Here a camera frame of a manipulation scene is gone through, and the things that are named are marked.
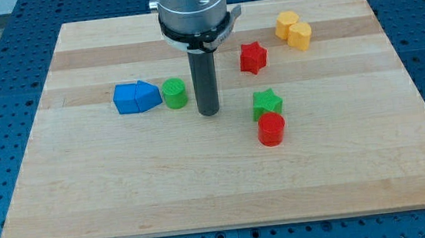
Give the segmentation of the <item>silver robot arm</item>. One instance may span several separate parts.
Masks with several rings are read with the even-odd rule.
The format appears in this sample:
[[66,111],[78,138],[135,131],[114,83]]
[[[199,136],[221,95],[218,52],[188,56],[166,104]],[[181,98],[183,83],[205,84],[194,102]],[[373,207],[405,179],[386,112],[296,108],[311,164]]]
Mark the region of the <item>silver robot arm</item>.
[[156,0],[159,21],[181,34],[204,33],[217,27],[227,14],[226,0]]

